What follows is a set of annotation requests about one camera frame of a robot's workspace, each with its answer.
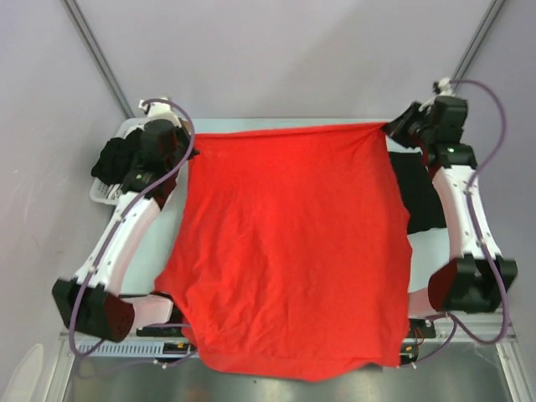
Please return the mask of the black tank top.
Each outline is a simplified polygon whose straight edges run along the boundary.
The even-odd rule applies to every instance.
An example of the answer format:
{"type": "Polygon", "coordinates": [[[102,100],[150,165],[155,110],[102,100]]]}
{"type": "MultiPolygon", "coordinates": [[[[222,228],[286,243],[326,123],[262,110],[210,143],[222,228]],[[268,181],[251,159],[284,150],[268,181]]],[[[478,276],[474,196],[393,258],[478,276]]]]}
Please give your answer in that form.
{"type": "Polygon", "coordinates": [[[409,235],[430,229],[445,229],[440,198],[418,152],[389,152],[399,191],[410,214],[409,235]]]}

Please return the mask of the red garment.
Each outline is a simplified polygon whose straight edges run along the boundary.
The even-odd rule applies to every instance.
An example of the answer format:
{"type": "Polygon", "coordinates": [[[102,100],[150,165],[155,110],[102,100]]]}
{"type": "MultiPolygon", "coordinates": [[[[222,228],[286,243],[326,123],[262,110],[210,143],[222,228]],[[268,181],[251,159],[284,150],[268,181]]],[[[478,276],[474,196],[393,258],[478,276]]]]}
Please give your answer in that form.
{"type": "Polygon", "coordinates": [[[377,123],[199,134],[155,287],[209,368],[318,381],[394,367],[409,215],[377,123]]]}

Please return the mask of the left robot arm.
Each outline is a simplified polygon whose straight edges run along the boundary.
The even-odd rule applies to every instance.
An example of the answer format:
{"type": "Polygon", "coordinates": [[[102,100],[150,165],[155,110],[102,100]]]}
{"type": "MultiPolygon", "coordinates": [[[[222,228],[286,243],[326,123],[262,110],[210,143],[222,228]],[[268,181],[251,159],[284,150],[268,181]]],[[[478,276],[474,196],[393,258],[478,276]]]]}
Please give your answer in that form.
{"type": "Polygon", "coordinates": [[[121,297],[126,271],[152,222],[173,195],[183,165],[196,156],[195,129],[188,113],[167,98],[142,100],[147,120],[141,156],[126,175],[114,213],[85,263],[70,280],[58,279],[52,296],[69,335],[80,332],[122,342],[144,327],[180,332],[184,313],[170,296],[121,297]]]}

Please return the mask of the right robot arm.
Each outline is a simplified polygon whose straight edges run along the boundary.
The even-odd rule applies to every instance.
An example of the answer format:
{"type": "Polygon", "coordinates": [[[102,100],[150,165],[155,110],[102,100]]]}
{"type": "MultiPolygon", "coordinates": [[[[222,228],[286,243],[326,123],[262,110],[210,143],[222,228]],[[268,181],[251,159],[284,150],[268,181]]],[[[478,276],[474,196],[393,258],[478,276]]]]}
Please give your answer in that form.
{"type": "Polygon", "coordinates": [[[410,308],[397,307],[386,315],[387,328],[405,336],[416,316],[450,316],[502,312],[501,333],[510,324],[507,291],[518,275],[514,260],[503,256],[487,222],[479,178],[491,161],[478,162],[462,135],[468,102],[455,93],[457,80],[444,78],[433,85],[433,96],[414,102],[382,130],[402,147],[418,147],[439,196],[449,238],[449,260],[421,291],[410,294],[410,308]]]}

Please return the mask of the striped black white garment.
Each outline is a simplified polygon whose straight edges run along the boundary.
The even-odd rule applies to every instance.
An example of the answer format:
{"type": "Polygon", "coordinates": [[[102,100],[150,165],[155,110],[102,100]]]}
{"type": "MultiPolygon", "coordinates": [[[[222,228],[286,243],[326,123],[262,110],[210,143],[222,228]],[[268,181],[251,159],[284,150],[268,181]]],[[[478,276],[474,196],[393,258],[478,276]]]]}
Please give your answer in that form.
{"type": "Polygon", "coordinates": [[[122,195],[121,185],[118,183],[118,184],[112,184],[108,188],[108,193],[107,193],[106,197],[109,200],[115,200],[118,197],[120,197],[121,195],[122,195]]]}

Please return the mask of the white laundry basket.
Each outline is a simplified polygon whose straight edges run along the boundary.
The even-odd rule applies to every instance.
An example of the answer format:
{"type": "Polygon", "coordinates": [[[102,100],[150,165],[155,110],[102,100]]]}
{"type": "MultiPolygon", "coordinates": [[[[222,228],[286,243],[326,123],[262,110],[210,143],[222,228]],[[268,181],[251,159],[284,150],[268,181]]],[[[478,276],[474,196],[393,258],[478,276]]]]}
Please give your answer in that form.
{"type": "MultiPolygon", "coordinates": [[[[145,118],[129,118],[125,120],[120,125],[116,133],[116,137],[120,137],[120,138],[127,137],[135,129],[142,128],[145,121],[146,121],[145,118]]],[[[110,185],[106,185],[99,178],[95,178],[94,182],[91,185],[90,192],[89,192],[90,199],[99,204],[112,205],[112,206],[117,205],[119,197],[115,200],[109,200],[106,197],[109,187],[110,185]]]]}

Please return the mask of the right aluminium frame post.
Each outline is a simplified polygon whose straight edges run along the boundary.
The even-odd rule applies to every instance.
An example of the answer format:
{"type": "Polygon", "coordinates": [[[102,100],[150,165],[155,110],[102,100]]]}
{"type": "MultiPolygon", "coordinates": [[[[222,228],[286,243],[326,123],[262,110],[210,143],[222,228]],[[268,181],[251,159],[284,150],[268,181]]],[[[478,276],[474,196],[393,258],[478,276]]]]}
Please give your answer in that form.
{"type": "Polygon", "coordinates": [[[496,22],[508,4],[508,0],[492,0],[490,2],[481,22],[478,24],[475,33],[472,35],[466,50],[453,72],[452,78],[454,80],[463,80],[466,77],[472,63],[477,58],[496,22]]]}

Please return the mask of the aluminium frame post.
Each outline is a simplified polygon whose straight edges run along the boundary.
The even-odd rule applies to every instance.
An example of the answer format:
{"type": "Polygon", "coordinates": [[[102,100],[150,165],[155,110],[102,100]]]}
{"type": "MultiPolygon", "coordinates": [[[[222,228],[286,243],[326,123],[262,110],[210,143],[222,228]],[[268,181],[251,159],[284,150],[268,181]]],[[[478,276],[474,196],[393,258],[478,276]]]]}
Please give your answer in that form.
{"type": "Polygon", "coordinates": [[[508,0],[492,0],[490,2],[481,22],[478,24],[475,33],[472,35],[466,50],[453,72],[452,78],[454,80],[463,80],[466,77],[472,63],[477,58],[496,22],[508,4],[508,0]]]}
{"type": "Polygon", "coordinates": [[[133,118],[135,113],[131,108],[131,105],[123,89],[121,88],[121,85],[116,78],[116,75],[114,74],[113,69],[111,68],[111,65],[109,64],[79,3],[75,0],[61,0],[60,2],[70,17],[76,32],[86,47],[89,56],[95,63],[101,78],[104,80],[108,91],[110,91],[111,96],[118,108],[121,110],[122,115],[125,118],[133,118]]]}

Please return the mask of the left aluminium frame post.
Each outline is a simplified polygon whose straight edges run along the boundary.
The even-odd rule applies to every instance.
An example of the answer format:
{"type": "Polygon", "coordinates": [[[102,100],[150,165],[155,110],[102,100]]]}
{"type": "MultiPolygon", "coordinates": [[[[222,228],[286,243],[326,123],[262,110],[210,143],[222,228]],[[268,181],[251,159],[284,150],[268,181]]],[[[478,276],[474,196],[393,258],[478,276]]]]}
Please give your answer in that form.
{"type": "Polygon", "coordinates": [[[104,80],[108,91],[110,91],[111,96],[118,108],[121,110],[122,115],[125,118],[133,118],[135,113],[131,108],[131,105],[123,89],[121,88],[121,85],[116,78],[116,75],[114,74],[113,69],[111,68],[111,65],[109,64],[79,3],[75,0],[61,0],[60,2],[70,17],[76,32],[86,47],[89,56],[95,63],[101,78],[104,80]]]}

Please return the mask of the aluminium extrusion rail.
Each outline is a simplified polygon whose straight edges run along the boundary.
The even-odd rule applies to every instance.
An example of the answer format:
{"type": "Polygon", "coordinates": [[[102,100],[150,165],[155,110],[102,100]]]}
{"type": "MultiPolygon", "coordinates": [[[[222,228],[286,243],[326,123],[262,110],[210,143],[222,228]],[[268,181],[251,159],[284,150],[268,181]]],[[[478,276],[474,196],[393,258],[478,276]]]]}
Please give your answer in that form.
{"type": "MultiPolygon", "coordinates": [[[[472,332],[475,334],[478,338],[482,338],[485,340],[490,340],[495,338],[502,329],[503,324],[503,315],[502,311],[499,309],[498,312],[489,313],[489,314],[475,314],[475,315],[468,315],[468,314],[462,314],[462,313],[456,313],[455,314],[457,318],[472,332]]],[[[447,335],[450,333],[450,330],[452,328],[453,321],[448,318],[439,318],[435,321],[435,331],[438,339],[446,339],[447,335]]],[[[466,332],[463,330],[463,328],[458,323],[458,329],[456,331],[455,340],[456,341],[471,341],[471,338],[466,334],[466,332]]],[[[67,329],[62,328],[59,332],[60,338],[67,338],[68,331],[67,329]]],[[[131,332],[131,334],[128,335],[127,340],[134,340],[136,337],[134,332],[131,332]]],[[[96,338],[87,336],[87,335],[75,335],[75,338],[77,340],[91,340],[95,341],[96,338]]],[[[513,328],[513,324],[509,323],[507,326],[507,332],[504,337],[504,341],[511,339],[516,339],[516,333],[513,328]]]]}

